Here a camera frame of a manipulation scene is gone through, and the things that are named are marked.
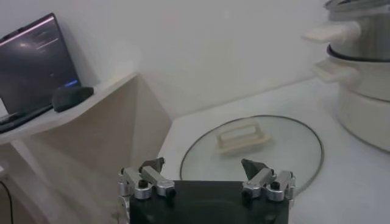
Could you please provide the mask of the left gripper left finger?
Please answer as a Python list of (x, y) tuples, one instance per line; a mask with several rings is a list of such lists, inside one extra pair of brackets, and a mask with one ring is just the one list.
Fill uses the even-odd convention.
[(161, 175), (164, 164), (165, 159), (159, 157), (145, 161), (138, 169), (122, 168), (118, 174), (119, 196), (134, 196), (138, 200), (147, 200), (155, 191), (158, 196), (166, 199), (175, 197), (175, 182)]

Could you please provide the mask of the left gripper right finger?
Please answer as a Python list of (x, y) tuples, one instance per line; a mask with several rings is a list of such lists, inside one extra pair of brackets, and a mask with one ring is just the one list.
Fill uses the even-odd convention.
[(241, 165), (247, 176), (243, 182), (244, 201), (251, 201), (265, 195), (269, 201), (294, 201), (295, 176), (291, 171), (276, 173), (265, 163), (242, 159)]

